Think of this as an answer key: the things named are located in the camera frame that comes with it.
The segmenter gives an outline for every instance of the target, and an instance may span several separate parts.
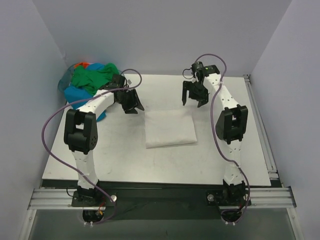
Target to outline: black cable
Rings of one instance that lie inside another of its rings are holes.
[[[70,195],[70,193],[68,192],[68,188],[66,188],[65,190],[66,190],[66,194],[68,194],[68,196],[70,196],[72,198],[74,197],[74,196]]]
[[[185,79],[188,79],[188,80],[193,79],[193,78],[194,78],[193,76],[192,76],[191,78],[187,78],[187,77],[185,76],[185,71],[186,71],[186,70],[191,70],[191,67],[184,69],[184,70],[182,71],[182,76],[183,76]]]

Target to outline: white table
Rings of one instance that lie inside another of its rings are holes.
[[[107,109],[107,117],[98,122],[98,143],[94,149],[96,174],[101,181],[222,184],[226,162],[219,155],[210,126],[210,103],[197,108],[187,99],[182,106],[182,76],[142,75],[137,92],[145,111],[189,108],[192,111],[197,143],[146,149],[144,113],[125,114],[119,104]],[[132,86],[139,76],[126,74]],[[242,169],[252,186],[270,186],[270,179],[254,120],[245,81],[242,77],[226,77],[224,83],[233,97],[248,108],[247,128],[241,156]],[[66,109],[63,113],[53,147],[59,158],[75,166],[68,146],[64,144]],[[72,169],[48,158],[42,179],[77,180]]]

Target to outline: blue cloth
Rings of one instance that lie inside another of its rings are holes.
[[[90,64],[89,66],[87,66],[85,69],[86,70],[101,70],[105,67],[105,65],[101,64],[101,63],[93,63]]]
[[[92,98],[93,96],[89,94],[85,89],[83,88],[77,88],[70,84],[65,90],[64,90],[64,97],[68,101],[68,103],[73,103],[78,100],[82,99],[89,99]],[[85,105],[87,102],[80,102],[76,104],[72,104],[73,109],[80,108],[81,106]],[[97,118],[97,122],[101,121],[106,117],[106,111],[101,113],[101,115]]]

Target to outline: wire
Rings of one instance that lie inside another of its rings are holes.
[[[102,224],[108,220],[110,220],[112,217],[115,216],[116,214],[116,203],[113,201],[113,199],[111,198],[111,196],[106,193],[102,188],[100,188],[99,186],[97,186],[96,184],[94,184],[92,181],[90,181],[88,179],[88,177],[82,172],[80,171],[79,169],[77,169],[76,167],[66,163],[65,161],[61,160],[59,157],[57,157],[55,154],[53,154],[50,150],[50,148],[48,147],[47,143],[46,143],[46,140],[45,140],[45,131],[46,131],[46,127],[48,125],[48,123],[59,113],[61,112],[62,110],[66,109],[67,107],[73,105],[73,104],[79,104],[79,103],[83,103],[83,102],[88,102],[90,100],[94,100],[94,99],[97,99],[99,97],[101,97],[102,95],[106,95],[108,93],[112,93],[112,92],[115,92],[115,91],[119,91],[119,90],[130,90],[130,89],[135,89],[137,87],[139,87],[142,83],[142,76],[141,74],[137,71],[137,70],[134,70],[132,68],[128,68],[126,70],[123,70],[121,72],[121,74],[123,74],[124,72],[127,72],[127,71],[134,71],[136,72],[139,77],[140,77],[140,82],[136,85],[136,86],[132,86],[132,87],[123,87],[123,88],[115,88],[115,89],[111,89],[111,90],[108,90],[100,95],[97,95],[97,96],[94,96],[94,97],[91,97],[91,98],[87,98],[87,99],[81,99],[81,100],[78,100],[78,101],[74,101],[72,103],[68,103],[67,105],[64,105],[63,107],[59,108],[55,113],[53,113],[44,123],[43,127],[42,127],[42,131],[41,131],[41,141],[42,141],[42,144],[45,148],[45,150],[54,158],[56,159],[58,162],[60,162],[61,164],[73,169],[74,171],[76,171],[78,174],[80,174],[89,184],[91,184],[94,188],[98,189],[101,193],[103,193],[103,195],[105,195],[110,201],[111,203],[113,204],[113,207],[114,207],[114,210],[113,210],[113,213],[106,217],[106,218],[103,218],[101,221],[99,222],[95,222],[94,224]]]
[[[244,207],[242,206],[241,209],[238,209],[238,211],[241,211],[242,208],[244,208],[244,209],[243,209],[243,212],[242,212],[241,216],[240,216],[237,220],[235,220],[234,222],[230,222],[230,221],[228,221],[228,220],[226,220],[226,219],[224,219],[224,218],[222,217],[224,214],[227,214],[228,212],[234,212],[234,211],[235,211],[234,209],[227,209],[227,210],[221,211],[221,218],[222,218],[227,224],[237,224],[237,223],[243,218],[243,215],[244,215],[244,213],[247,211],[247,208],[248,208],[248,205],[249,205],[249,200],[250,200],[250,184],[249,184],[249,180],[248,180],[246,174],[245,174],[244,171],[241,169],[241,167],[239,166],[239,164],[238,164],[235,160],[228,159],[228,158],[223,154],[223,152],[221,151],[220,146],[219,146],[219,143],[218,143],[218,140],[217,140],[217,135],[216,135],[216,130],[215,130],[215,123],[214,123],[214,102],[215,102],[215,99],[216,99],[218,93],[220,92],[220,90],[221,90],[221,88],[222,88],[223,78],[224,78],[224,76],[225,76],[225,74],[226,74],[226,72],[227,72],[227,64],[226,64],[226,62],[225,62],[220,56],[218,56],[218,55],[216,55],[216,54],[212,54],[212,53],[202,54],[201,56],[199,56],[199,57],[195,60],[195,62],[197,62],[200,58],[202,58],[202,57],[204,57],[204,56],[213,56],[213,57],[215,57],[215,58],[218,58],[218,59],[221,60],[221,62],[222,62],[223,65],[224,65],[224,71],[223,71],[223,73],[221,74],[220,81],[219,81],[219,82],[220,82],[220,86],[219,86],[218,90],[215,92],[215,94],[213,95],[212,100],[211,100],[211,106],[210,106],[211,129],[212,129],[212,134],[213,134],[213,139],[214,139],[215,146],[216,146],[216,148],[218,149],[218,152],[220,153],[221,157],[222,157],[224,160],[226,160],[226,161],[229,162],[229,163],[233,163],[233,164],[236,165],[236,167],[239,169],[239,171],[240,171],[241,174],[243,175],[244,180],[245,180],[245,182],[246,182],[246,185],[247,185],[247,187],[248,187],[248,194],[247,194],[247,198],[246,198],[246,201],[245,201],[245,205],[244,205]]]
[[[193,79],[194,76],[192,76],[192,77],[190,77],[190,78],[187,78],[187,77],[185,76],[185,71],[186,71],[186,70],[191,70],[191,67],[184,69],[184,70],[182,71],[182,76],[183,76],[185,79],[188,79],[188,80]]]
[[[66,188],[65,190],[66,190],[66,194],[68,194],[68,196],[70,196],[72,198],[74,197],[74,196],[70,195],[70,193],[68,192],[68,188]]]

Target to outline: pile of clothes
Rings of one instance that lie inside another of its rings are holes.
[[[114,74],[119,74],[119,70],[113,63],[106,65],[101,63],[77,63],[67,70],[62,79],[59,81],[58,89],[63,91],[68,103],[73,103],[82,99],[92,98],[103,85],[111,82]],[[73,104],[72,107],[77,109],[86,104],[85,102]],[[104,111],[97,121],[106,117]]]

